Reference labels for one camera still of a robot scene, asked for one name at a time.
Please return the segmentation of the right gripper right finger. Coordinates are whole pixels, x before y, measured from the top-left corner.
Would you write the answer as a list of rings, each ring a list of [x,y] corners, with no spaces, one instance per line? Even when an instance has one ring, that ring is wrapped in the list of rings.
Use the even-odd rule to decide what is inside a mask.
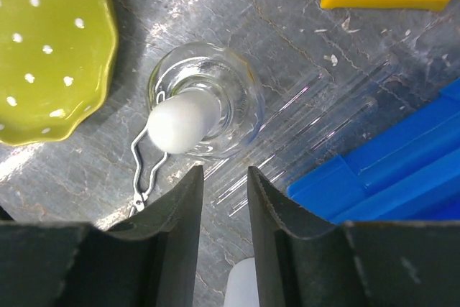
[[[457,306],[457,221],[331,224],[247,171],[262,306]]]

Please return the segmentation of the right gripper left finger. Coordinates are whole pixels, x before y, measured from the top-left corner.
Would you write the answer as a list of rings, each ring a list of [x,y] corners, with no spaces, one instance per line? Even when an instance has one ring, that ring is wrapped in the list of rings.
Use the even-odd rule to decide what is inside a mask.
[[[191,306],[203,169],[106,231],[1,223],[3,306]]]

